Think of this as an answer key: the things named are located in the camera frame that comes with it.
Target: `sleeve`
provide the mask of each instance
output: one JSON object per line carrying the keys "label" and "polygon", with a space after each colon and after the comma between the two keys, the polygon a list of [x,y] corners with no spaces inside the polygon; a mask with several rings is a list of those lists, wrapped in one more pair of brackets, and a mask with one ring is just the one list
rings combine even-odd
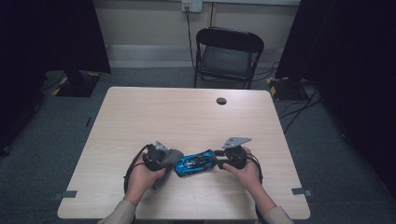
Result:
{"label": "sleeve", "polygon": [[98,224],[131,224],[134,220],[136,206],[128,201],[120,201],[114,211],[106,218],[100,220]]}
{"label": "sleeve", "polygon": [[275,207],[263,216],[269,224],[293,224],[294,222],[282,207]]}

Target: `hand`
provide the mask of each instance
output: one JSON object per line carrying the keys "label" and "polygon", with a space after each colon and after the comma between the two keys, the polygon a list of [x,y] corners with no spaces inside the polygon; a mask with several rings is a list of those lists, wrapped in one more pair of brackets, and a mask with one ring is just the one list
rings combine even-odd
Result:
{"label": "hand", "polygon": [[154,182],[165,174],[165,168],[159,171],[150,171],[143,161],[143,156],[145,155],[146,153],[142,153],[137,159],[136,164],[143,164],[137,165],[132,170],[128,181],[128,189],[124,196],[124,200],[135,206],[139,204],[145,192],[151,188]]}
{"label": "hand", "polygon": [[[251,154],[250,149],[248,149],[247,147],[243,147],[243,149],[246,151],[247,154]],[[235,175],[239,182],[249,192],[251,192],[254,188],[262,186],[259,180],[259,169],[257,168],[256,164],[251,160],[247,160],[247,165],[241,170],[238,170],[227,163],[223,164],[223,167],[225,170]]]}

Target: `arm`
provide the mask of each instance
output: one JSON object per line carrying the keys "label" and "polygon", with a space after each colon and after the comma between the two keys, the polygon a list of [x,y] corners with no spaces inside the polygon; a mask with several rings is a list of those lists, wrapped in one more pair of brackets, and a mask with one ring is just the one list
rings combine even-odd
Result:
{"label": "arm", "polygon": [[145,192],[154,184],[154,182],[165,174],[165,169],[159,171],[150,171],[143,162],[143,156],[140,155],[136,161],[137,165],[131,172],[128,181],[128,189],[122,201],[119,202],[114,211],[106,218],[100,220],[98,224],[131,224],[134,220],[136,207],[139,205]]}
{"label": "arm", "polygon": [[[244,150],[246,153],[251,154],[250,149],[247,147],[244,147]],[[286,212],[281,207],[276,206],[262,187],[259,179],[259,170],[253,161],[247,160],[247,165],[242,170],[238,170],[229,164],[224,164],[223,167],[235,175],[239,182],[247,189],[265,221],[270,224],[293,223]]]}

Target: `person's left hand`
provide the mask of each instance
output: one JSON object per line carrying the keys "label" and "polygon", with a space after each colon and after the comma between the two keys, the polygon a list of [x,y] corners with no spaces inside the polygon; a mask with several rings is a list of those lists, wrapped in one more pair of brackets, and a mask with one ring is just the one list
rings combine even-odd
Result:
{"label": "person's left hand", "polygon": [[136,161],[137,165],[131,172],[128,181],[128,189],[124,196],[124,200],[137,206],[142,199],[145,192],[151,188],[154,182],[161,178],[165,174],[165,168],[159,171],[150,171],[143,161],[143,156],[146,153],[142,153]]}

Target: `wall baseboard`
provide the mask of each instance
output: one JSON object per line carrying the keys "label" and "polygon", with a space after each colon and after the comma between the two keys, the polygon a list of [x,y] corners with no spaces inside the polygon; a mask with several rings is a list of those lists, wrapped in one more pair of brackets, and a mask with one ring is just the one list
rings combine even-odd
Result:
{"label": "wall baseboard", "polygon": [[[195,60],[195,49],[192,49]],[[259,67],[279,62],[283,49],[265,49]],[[188,67],[192,66],[186,46],[108,45],[110,67]]]}

